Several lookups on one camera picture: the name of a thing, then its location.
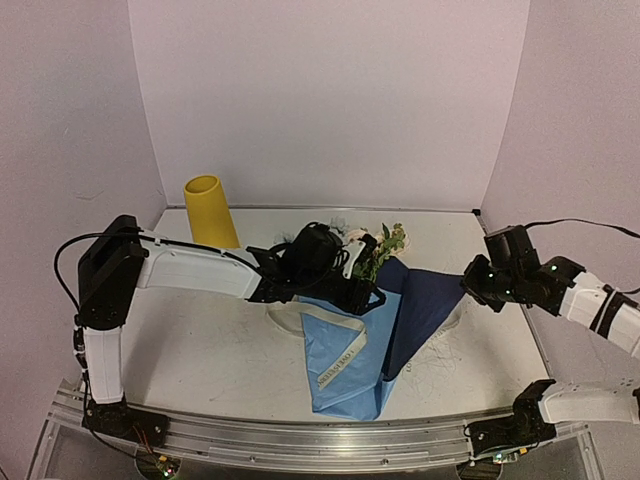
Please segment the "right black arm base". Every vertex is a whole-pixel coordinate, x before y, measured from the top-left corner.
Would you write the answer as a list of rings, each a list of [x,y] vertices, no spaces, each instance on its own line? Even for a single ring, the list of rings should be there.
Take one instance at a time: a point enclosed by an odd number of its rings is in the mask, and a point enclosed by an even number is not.
[[[535,381],[515,398],[510,415],[470,423],[467,433],[473,456],[480,458],[553,440],[556,427],[543,419],[539,402],[555,383],[552,379]]]

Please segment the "blue wrapping paper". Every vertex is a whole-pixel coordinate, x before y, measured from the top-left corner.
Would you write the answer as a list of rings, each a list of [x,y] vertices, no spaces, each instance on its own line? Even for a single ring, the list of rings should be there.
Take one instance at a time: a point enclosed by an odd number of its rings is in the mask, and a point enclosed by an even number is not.
[[[376,286],[386,302],[351,324],[317,316],[339,308],[303,297],[305,358],[315,414],[348,420],[377,419],[396,377],[450,317],[465,292],[460,275],[409,268],[393,257],[379,270]]]

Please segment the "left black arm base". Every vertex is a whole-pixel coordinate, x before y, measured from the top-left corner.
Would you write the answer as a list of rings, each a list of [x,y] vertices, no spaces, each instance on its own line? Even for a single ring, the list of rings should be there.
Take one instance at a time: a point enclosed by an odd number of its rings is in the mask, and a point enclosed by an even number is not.
[[[97,434],[155,448],[164,445],[169,417],[131,407],[125,398],[110,404],[98,404],[90,398],[84,407],[82,425]]]

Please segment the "artificial flower bunch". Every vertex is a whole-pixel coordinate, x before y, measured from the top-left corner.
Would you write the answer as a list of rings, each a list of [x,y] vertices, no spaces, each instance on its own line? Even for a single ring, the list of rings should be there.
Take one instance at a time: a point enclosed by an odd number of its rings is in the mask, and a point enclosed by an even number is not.
[[[358,239],[369,233],[377,241],[377,247],[372,256],[364,264],[355,266],[352,277],[374,282],[379,270],[392,257],[401,256],[409,247],[410,240],[402,223],[388,226],[381,224],[381,231],[371,232],[367,228],[351,228],[342,217],[334,217],[329,223],[330,230],[336,233],[345,246],[349,240]]]

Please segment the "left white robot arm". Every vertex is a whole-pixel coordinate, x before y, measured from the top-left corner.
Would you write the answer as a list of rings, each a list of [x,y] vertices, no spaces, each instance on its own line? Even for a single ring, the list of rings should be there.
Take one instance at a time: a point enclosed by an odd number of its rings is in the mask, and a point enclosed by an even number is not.
[[[270,248],[227,249],[169,239],[122,215],[89,241],[70,295],[74,349],[95,418],[116,437],[135,426],[128,391],[290,384],[303,339],[285,338],[278,313],[316,312],[353,331],[344,354],[351,362],[369,339],[362,317],[388,301],[356,274],[373,256],[373,238],[348,246],[319,222]]]

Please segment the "yellow plastic vase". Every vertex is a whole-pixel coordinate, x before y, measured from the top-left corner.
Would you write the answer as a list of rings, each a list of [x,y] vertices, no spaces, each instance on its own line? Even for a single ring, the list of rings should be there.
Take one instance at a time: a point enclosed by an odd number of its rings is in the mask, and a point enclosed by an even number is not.
[[[218,177],[195,177],[186,183],[183,192],[195,243],[225,249],[237,249],[241,246]]]

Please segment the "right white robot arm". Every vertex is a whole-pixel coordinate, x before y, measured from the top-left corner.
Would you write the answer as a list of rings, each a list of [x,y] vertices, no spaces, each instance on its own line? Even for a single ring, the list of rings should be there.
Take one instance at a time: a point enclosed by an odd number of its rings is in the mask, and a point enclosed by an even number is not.
[[[543,379],[514,400],[511,414],[474,422],[468,432],[480,449],[529,446],[551,440],[565,422],[639,422],[639,377],[613,367],[617,359],[639,362],[638,290],[623,291],[563,256],[543,262],[529,237],[531,224],[508,226],[485,236],[462,285],[477,303],[500,312],[508,304],[537,307],[589,343],[599,366],[565,381]]]

